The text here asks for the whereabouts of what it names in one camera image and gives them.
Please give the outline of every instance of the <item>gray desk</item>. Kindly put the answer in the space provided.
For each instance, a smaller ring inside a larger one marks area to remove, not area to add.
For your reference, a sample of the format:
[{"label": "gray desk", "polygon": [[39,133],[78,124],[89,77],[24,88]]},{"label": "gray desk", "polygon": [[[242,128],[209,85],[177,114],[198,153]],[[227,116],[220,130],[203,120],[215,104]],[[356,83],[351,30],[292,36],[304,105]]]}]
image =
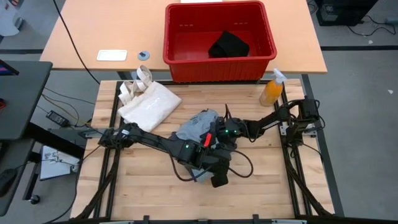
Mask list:
[{"label": "gray desk", "polygon": [[[0,173],[26,164],[28,161],[34,162],[35,168],[23,198],[28,200],[38,177],[37,169],[41,160],[40,154],[31,151],[36,141],[77,158],[83,156],[84,149],[30,122],[50,76],[52,63],[10,61],[6,63],[18,70],[19,75],[0,76],[0,98],[7,103],[6,107],[0,110],[0,141],[3,143],[0,149]],[[0,216],[6,214],[24,168],[25,166],[18,168],[17,177],[11,188],[6,195],[0,197]]]}]

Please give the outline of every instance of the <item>black fabric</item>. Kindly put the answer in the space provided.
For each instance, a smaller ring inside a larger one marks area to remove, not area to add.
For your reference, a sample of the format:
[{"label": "black fabric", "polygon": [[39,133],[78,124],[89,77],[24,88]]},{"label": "black fabric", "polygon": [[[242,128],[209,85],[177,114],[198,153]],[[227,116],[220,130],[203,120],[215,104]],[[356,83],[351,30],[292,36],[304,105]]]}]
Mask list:
[{"label": "black fabric", "polygon": [[247,57],[249,45],[232,33],[224,31],[208,53],[212,58]]}]

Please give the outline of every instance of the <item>plastic bottle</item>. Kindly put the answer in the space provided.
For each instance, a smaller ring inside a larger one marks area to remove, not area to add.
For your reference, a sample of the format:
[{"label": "plastic bottle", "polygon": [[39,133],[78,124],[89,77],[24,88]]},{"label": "plastic bottle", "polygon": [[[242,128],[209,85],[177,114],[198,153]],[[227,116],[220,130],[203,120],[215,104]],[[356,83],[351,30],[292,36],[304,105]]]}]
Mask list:
[{"label": "plastic bottle", "polygon": [[260,96],[260,104],[262,106],[272,106],[282,94],[283,82],[286,81],[286,77],[278,69],[274,68],[275,80],[269,82],[264,91]]}]

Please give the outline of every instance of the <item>red basket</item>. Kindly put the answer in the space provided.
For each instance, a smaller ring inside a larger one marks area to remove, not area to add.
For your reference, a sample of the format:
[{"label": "red basket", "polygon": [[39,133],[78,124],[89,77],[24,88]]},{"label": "red basket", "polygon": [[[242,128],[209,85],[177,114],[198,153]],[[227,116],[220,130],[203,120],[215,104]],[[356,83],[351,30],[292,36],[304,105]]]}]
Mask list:
[{"label": "red basket", "polygon": [[[249,44],[247,57],[209,57],[209,48],[224,30]],[[262,2],[170,4],[166,8],[163,60],[175,82],[258,80],[276,54]]]}]

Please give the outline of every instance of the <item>wooden table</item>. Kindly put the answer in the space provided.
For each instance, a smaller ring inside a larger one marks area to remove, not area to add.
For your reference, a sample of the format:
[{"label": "wooden table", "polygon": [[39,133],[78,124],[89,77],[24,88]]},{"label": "wooden table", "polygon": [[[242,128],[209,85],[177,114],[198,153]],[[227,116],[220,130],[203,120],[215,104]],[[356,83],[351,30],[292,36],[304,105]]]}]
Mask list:
[{"label": "wooden table", "polygon": [[[101,82],[92,122],[95,128],[109,126],[115,88],[116,81]],[[172,85],[168,88],[183,101],[153,130],[163,137],[169,137],[203,109],[224,115],[225,103],[237,118],[257,120],[274,110],[258,102],[264,85]],[[288,80],[286,92],[288,100],[303,98],[300,80]],[[304,141],[317,148],[315,138],[305,137]],[[88,141],[85,153],[96,148],[97,142],[98,139]],[[267,130],[255,143],[239,138],[237,144],[238,150],[252,160],[254,175],[242,179],[229,173],[229,184],[216,189],[209,182],[178,180],[166,153],[140,144],[125,149],[121,153],[112,220],[142,220],[144,215],[150,215],[151,220],[250,219],[253,214],[259,214],[260,218],[294,217],[277,127]],[[308,188],[333,213],[319,155],[305,146],[299,150]],[[84,161],[71,217],[78,215],[96,192],[103,155],[104,149],[100,148]],[[247,160],[239,154],[233,154],[231,167],[242,174],[249,172]],[[180,175],[188,177],[183,166],[177,165],[177,168]],[[107,196],[104,194],[100,216],[104,215]],[[303,212],[301,194],[298,199]]]},{"label": "wooden table", "polygon": [[[326,73],[306,0],[261,0],[277,48],[277,57],[267,71],[285,73]],[[162,58],[165,8],[180,0],[67,0],[62,15],[76,47],[90,70],[131,71],[140,65],[168,70]],[[127,50],[123,62],[97,61],[99,50]],[[137,58],[146,50],[150,58]],[[55,70],[83,70],[68,34],[59,19],[45,46],[41,61]]]}]

